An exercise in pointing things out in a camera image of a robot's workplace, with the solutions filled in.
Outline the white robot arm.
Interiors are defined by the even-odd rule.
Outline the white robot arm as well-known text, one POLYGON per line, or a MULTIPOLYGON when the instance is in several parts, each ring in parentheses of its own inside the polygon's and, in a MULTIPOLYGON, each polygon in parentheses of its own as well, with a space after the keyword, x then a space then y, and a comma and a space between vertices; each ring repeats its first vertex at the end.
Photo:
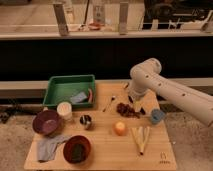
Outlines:
POLYGON ((130 70, 129 96, 133 100, 140 100, 150 89, 204 125, 211 126, 213 96, 166 79, 160 75, 161 70, 161 63, 156 58, 133 66, 130 70))

